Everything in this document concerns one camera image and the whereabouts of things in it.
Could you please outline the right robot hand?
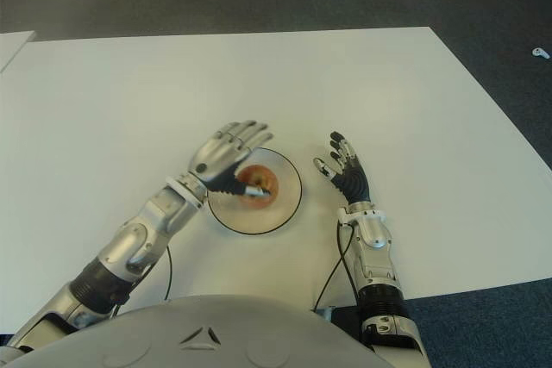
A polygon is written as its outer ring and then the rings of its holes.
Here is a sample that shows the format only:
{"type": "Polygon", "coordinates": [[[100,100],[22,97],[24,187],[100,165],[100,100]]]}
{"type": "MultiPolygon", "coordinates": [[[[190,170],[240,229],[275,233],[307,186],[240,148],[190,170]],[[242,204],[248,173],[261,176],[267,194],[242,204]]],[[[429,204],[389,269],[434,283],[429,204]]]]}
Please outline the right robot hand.
{"type": "Polygon", "coordinates": [[[340,166],[340,170],[334,170],[320,158],[313,159],[314,166],[343,194],[349,204],[370,203],[367,175],[356,151],[337,131],[333,131],[329,137],[330,146],[333,148],[330,156],[340,166]]]}

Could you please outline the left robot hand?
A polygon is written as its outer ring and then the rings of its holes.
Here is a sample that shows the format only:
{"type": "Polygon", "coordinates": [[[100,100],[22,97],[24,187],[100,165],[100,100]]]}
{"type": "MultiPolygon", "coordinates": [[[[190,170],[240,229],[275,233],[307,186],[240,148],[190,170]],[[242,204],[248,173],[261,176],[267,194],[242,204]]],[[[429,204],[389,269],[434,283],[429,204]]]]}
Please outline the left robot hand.
{"type": "Polygon", "coordinates": [[[231,122],[219,128],[193,155],[188,172],[207,190],[233,196],[267,198],[270,190],[246,184],[235,175],[253,152],[273,138],[265,123],[231,122]]]}

